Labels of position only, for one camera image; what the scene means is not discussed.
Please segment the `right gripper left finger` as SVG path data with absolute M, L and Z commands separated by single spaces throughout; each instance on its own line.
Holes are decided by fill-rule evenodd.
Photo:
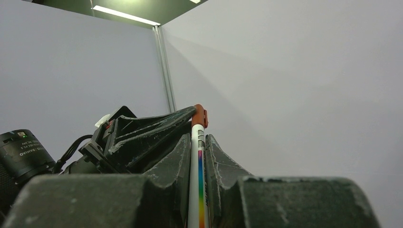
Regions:
M 3 228 L 183 228 L 189 203 L 191 138 L 143 174 L 67 174 L 33 178 Z

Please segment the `marker pen white barrel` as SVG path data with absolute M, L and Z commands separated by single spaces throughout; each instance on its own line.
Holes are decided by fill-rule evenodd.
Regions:
M 201 124 L 192 127 L 189 179 L 188 228 L 209 228 L 209 200 L 205 169 L 205 133 Z

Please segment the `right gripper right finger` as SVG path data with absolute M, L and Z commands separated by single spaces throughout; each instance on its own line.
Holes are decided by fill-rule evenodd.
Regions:
M 342 177 L 255 176 L 206 136 L 213 228 L 378 228 L 364 191 Z

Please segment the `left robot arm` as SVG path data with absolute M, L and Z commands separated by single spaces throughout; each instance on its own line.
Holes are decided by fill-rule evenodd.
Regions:
M 196 108 L 189 106 L 170 114 L 139 118 L 127 106 L 121 106 L 100 119 L 94 133 L 76 139 L 58 160 L 30 130 L 1 134 L 1 218 L 6 217 L 23 186 L 38 175 L 146 172 L 190 132 L 195 113 Z

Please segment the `brown marker cap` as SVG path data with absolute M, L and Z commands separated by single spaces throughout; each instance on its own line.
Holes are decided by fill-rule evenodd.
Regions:
M 194 105 L 196 111 L 192 116 L 192 127 L 199 124 L 204 129 L 208 127 L 207 110 L 201 104 Z

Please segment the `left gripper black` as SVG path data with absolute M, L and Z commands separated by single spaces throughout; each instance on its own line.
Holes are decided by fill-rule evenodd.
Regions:
M 138 118 L 127 106 L 114 111 L 79 151 L 98 173 L 145 173 L 190 133 L 189 106 L 171 114 Z

